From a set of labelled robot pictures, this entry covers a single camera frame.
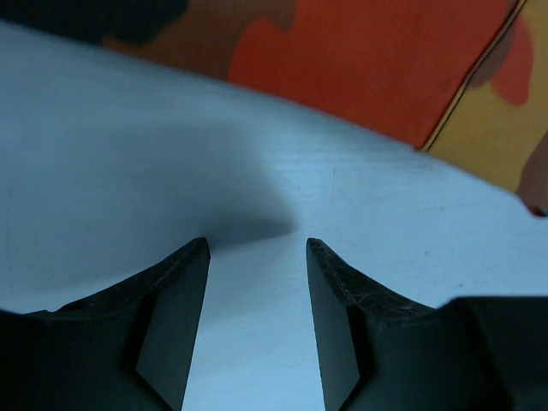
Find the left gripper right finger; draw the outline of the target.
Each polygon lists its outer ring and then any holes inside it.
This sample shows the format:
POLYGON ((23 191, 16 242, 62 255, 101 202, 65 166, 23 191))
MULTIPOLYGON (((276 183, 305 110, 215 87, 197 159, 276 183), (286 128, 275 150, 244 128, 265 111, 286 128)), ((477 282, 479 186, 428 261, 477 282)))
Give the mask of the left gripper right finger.
POLYGON ((412 301, 307 241, 307 278, 329 410, 544 410, 547 300, 412 301))

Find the orange camouflage trousers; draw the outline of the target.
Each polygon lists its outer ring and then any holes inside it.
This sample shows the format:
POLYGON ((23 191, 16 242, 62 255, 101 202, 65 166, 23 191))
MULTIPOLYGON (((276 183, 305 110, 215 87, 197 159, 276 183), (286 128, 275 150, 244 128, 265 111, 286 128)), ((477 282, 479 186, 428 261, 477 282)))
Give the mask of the orange camouflage trousers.
POLYGON ((547 213, 544 1, 4 1, 1 16, 340 117, 547 213))

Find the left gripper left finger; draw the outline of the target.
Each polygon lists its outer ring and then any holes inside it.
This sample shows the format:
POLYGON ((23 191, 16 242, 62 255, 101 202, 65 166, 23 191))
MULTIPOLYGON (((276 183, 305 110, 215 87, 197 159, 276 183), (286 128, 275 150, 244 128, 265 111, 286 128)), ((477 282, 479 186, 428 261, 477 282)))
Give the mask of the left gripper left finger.
POLYGON ((2 409, 181 409, 209 264, 197 238, 54 312, 2 312, 2 409))

